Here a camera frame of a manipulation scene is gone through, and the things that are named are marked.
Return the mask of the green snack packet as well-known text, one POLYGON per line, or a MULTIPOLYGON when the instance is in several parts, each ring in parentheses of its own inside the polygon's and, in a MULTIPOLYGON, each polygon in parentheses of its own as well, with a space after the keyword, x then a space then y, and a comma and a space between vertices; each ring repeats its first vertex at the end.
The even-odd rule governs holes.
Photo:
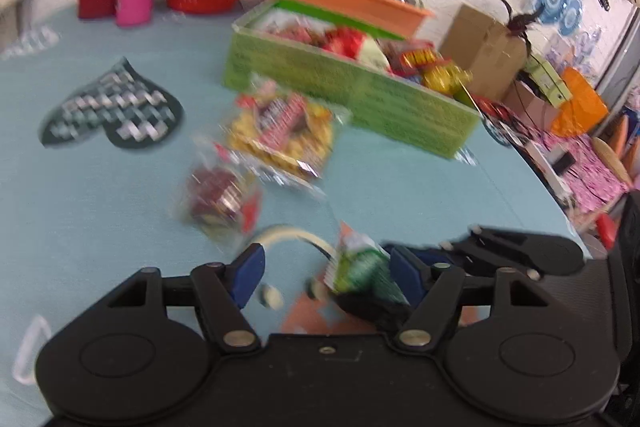
POLYGON ((324 283, 344 312, 381 331, 397 329, 411 307, 390 275, 390 254, 366 234, 341 227, 324 283))

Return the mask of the small red candy packet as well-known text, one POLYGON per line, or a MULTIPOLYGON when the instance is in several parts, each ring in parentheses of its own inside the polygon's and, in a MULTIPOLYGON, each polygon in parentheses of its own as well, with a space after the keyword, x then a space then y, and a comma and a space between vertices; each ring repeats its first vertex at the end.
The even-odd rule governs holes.
POLYGON ((231 255, 255 231, 262 210, 256 173, 217 141, 199 136, 196 157, 174 207, 177 219, 231 255))

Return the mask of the yellow corn snack bag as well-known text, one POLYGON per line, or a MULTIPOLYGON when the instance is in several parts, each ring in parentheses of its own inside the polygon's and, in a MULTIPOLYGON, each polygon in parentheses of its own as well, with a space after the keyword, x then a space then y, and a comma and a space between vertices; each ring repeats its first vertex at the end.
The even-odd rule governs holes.
POLYGON ((282 184, 313 190, 352 112, 341 105, 250 75, 220 124, 226 149, 244 166, 282 184))

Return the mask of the yellow clear candy bag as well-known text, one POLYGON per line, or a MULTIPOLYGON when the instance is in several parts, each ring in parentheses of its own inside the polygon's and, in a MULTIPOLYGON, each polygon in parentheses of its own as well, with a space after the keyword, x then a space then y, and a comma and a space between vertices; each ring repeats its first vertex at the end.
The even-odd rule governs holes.
POLYGON ((439 60, 427 64, 421 72, 421 84, 427 89, 452 98, 471 82, 473 75, 454 61, 439 60))

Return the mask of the red yellow label packet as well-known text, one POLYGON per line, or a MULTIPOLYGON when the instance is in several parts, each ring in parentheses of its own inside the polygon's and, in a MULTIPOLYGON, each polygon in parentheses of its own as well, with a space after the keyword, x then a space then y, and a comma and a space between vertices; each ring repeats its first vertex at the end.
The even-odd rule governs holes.
POLYGON ((442 59, 434 43, 422 39, 394 41, 388 46, 386 56, 392 72, 402 77, 422 72, 442 59))

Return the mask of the red white snack packet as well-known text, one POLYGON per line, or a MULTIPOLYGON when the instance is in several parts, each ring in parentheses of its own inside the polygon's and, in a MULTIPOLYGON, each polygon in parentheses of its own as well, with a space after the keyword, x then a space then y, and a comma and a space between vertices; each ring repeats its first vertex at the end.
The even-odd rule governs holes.
POLYGON ((356 28, 344 26, 333 28, 324 33, 321 49, 356 60, 367 36, 367 34, 356 28))

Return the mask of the white power strip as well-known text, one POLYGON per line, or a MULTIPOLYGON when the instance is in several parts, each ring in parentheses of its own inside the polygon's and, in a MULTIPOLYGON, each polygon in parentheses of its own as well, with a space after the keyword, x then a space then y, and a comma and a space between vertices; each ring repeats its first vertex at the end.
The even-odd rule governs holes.
POLYGON ((522 147, 522 152, 553 196, 561 204, 568 205, 573 200, 573 192, 568 184, 555 173, 538 145, 533 141, 528 141, 522 147))

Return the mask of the orange plastic bag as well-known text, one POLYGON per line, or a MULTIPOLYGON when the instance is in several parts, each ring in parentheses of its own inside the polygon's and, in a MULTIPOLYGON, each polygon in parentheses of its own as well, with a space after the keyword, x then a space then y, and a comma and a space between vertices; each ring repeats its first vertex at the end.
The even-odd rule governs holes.
POLYGON ((560 107, 549 131, 560 138, 585 134, 608 116, 608 108, 577 69, 567 67, 561 78, 572 98, 560 107))

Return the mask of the light green small box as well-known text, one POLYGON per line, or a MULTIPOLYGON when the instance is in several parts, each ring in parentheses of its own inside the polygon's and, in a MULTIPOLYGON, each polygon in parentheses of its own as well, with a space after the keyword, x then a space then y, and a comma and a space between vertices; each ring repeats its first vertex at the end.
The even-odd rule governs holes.
POLYGON ((565 81, 544 58, 532 54, 526 62, 524 72, 553 107, 560 108, 573 98, 565 81))

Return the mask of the brown cardboard box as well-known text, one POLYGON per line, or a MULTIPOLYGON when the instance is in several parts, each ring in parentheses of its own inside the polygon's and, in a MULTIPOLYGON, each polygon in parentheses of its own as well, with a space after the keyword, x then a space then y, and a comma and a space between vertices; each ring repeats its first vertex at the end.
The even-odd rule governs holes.
POLYGON ((460 5, 438 50, 472 75, 466 86, 470 93, 497 102, 527 60, 521 37, 512 36, 503 23, 467 4, 460 5))

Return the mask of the dark red feather plant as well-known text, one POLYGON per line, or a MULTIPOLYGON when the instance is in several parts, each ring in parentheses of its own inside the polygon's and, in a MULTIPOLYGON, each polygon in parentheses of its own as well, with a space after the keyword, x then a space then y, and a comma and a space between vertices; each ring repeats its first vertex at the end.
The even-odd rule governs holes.
POLYGON ((509 31, 511 37, 521 38, 525 42, 527 55, 532 54, 532 44, 529 41, 527 31, 531 24, 536 23, 539 20, 542 12, 546 6, 542 4, 534 12, 515 14, 512 6, 506 0, 500 0, 500 2, 506 8, 508 13, 508 22, 506 23, 506 29, 509 31))

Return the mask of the green cardboard box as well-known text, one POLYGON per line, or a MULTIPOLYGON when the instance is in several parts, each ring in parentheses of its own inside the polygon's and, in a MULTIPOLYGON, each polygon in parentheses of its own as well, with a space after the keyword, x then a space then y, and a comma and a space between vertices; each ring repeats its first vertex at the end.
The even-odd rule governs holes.
POLYGON ((284 87, 348 108, 357 127, 446 158, 454 157, 480 123, 480 112, 465 90, 448 98, 351 58, 270 35, 266 25, 276 15, 355 28, 376 38, 399 38, 313 4, 266 0, 232 24, 224 86, 245 91, 253 75, 263 75, 284 87))

